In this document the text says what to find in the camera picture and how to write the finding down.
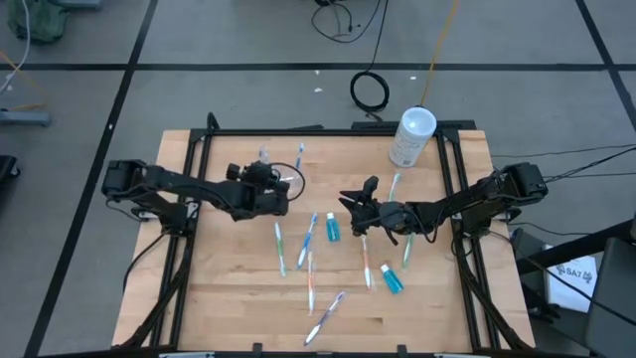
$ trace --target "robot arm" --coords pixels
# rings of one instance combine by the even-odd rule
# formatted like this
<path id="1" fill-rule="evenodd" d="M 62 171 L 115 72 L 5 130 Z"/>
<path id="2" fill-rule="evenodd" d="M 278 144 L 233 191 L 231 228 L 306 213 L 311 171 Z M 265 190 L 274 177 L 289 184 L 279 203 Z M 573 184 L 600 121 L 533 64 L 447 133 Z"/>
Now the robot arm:
<path id="1" fill-rule="evenodd" d="M 133 214 L 156 215 L 164 230 L 183 234 L 188 230 L 188 207 L 171 203 L 158 194 L 165 191 L 195 200 L 210 202 L 229 213 L 235 221 L 258 215 L 285 215 L 289 205 L 289 184 L 280 181 L 271 165 L 254 162 L 243 171 L 228 166 L 228 180 L 214 183 L 182 175 L 140 160 L 113 160 L 108 164 L 101 192 L 108 200 L 129 200 L 137 207 Z"/>
<path id="2" fill-rule="evenodd" d="M 354 235 L 366 234 L 371 226 L 382 227 L 391 241 L 392 233 L 428 234 L 446 218 L 461 215 L 462 230 L 479 234 L 491 220 L 517 206 L 534 204 L 548 194 L 548 187 L 536 165 L 520 163 L 494 171 L 473 186 L 437 202 L 385 202 L 373 199 L 378 177 L 367 179 L 361 191 L 342 191 L 340 202 L 351 213 Z M 515 217 L 521 213 L 518 209 Z"/>

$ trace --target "label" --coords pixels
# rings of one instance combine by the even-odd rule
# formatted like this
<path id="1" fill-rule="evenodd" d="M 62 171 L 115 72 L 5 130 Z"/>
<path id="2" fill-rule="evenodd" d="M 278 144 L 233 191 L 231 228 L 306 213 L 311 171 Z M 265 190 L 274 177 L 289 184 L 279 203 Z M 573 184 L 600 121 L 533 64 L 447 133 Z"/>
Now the label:
<path id="1" fill-rule="evenodd" d="M 397 128 L 394 144 L 389 150 L 389 158 L 398 166 L 412 166 L 426 144 L 426 138 L 410 137 L 402 125 Z"/>

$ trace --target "white wire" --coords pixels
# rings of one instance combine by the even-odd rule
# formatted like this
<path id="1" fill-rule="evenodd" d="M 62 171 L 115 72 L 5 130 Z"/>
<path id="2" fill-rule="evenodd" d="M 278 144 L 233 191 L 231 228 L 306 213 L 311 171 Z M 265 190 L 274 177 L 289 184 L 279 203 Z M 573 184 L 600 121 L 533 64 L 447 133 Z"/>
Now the white wire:
<path id="1" fill-rule="evenodd" d="M 24 51 L 24 55 L 22 56 L 22 61 L 20 61 L 20 64 L 16 67 L 15 70 L 13 70 L 13 73 L 11 73 L 11 75 L 7 76 L 7 81 L 5 81 L 4 85 L 2 85 L 2 87 L 0 88 L 0 94 L 2 94 L 2 92 L 4 92 L 5 89 L 9 86 L 9 84 L 13 80 L 13 77 L 16 76 L 18 70 L 22 68 L 22 65 L 24 65 L 24 63 L 27 61 L 27 57 L 29 57 L 29 50 L 31 49 L 31 19 L 29 18 L 29 7 L 27 6 L 27 0 L 22 0 L 22 6 L 24 7 L 24 14 L 27 22 L 27 48 Z"/>

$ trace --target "wooden tabletop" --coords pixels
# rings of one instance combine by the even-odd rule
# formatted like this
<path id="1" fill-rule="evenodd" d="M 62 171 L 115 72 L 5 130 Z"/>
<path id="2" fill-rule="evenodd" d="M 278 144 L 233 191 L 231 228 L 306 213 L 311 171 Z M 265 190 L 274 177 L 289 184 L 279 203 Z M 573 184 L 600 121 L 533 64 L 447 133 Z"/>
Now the wooden tabletop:
<path id="1" fill-rule="evenodd" d="M 487 176 L 492 163 L 483 131 L 462 131 L 461 143 L 470 184 Z M 157 164 L 181 172 L 189 131 L 164 132 Z M 369 231 L 369 256 L 375 289 L 367 291 L 362 244 L 351 234 L 350 216 L 338 202 L 339 191 L 360 190 L 371 175 L 380 178 L 375 195 L 386 201 L 396 168 L 388 158 L 391 137 L 237 137 L 216 136 L 212 141 L 207 180 L 225 179 L 228 164 L 244 166 L 257 159 L 266 144 L 272 161 L 293 163 L 298 144 L 305 143 L 302 171 L 304 194 L 278 218 L 283 235 L 287 277 L 281 277 L 273 232 L 276 218 L 258 217 L 235 223 L 226 213 L 206 203 L 202 207 L 179 349 L 251 350 L 260 342 L 265 351 L 395 352 L 405 344 L 409 352 L 469 352 L 471 350 L 457 264 L 450 252 L 448 221 L 437 242 L 417 236 L 408 269 L 401 269 L 404 237 L 398 247 L 384 230 Z M 199 145 L 196 158 L 199 158 Z M 447 144 L 449 157 L 452 147 Z M 194 172 L 198 168 L 195 160 Z M 450 160 L 454 188 L 459 188 Z M 445 196 L 438 151 L 431 139 L 414 167 L 400 169 L 398 201 L 436 201 Z M 316 310 L 308 315 L 307 271 L 295 263 L 311 214 L 319 214 L 312 239 L 316 267 Z M 326 213 L 334 212 L 342 240 L 329 243 Z M 506 233 L 503 224 L 493 231 Z M 135 254 L 159 234 L 156 222 L 141 225 Z M 166 257 L 165 240 L 131 273 L 123 297 L 113 343 L 130 336 L 156 302 Z M 481 241 L 493 302 L 527 343 L 534 339 L 510 245 L 496 236 Z M 389 264 L 404 284 L 398 295 L 389 292 L 380 266 Z M 336 294 L 348 295 L 314 341 L 303 347 Z M 487 346 L 481 306 L 476 303 L 482 345 Z M 172 318 L 168 309 L 164 332 Z"/>

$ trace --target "small blue bottle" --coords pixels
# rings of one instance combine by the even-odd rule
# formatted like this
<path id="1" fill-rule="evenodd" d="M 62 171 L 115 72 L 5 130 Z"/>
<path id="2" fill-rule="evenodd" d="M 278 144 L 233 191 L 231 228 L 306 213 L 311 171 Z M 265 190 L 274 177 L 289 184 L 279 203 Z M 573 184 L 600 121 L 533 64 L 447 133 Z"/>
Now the small blue bottle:
<path id="1" fill-rule="evenodd" d="M 390 269 L 387 265 L 382 265 L 380 269 L 382 270 L 382 276 L 385 277 L 385 281 L 387 282 L 387 286 L 391 290 L 391 293 L 398 294 L 402 292 L 402 290 L 404 289 L 404 286 L 399 281 L 399 278 L 396 275 L 396 273 L 392 269 Z"/>
<path id="2" fill-rule="evenodd" d="M 327 238 L 330 243 L 340 241 L 340 227 L 334 213 L 327 213 Z"/>

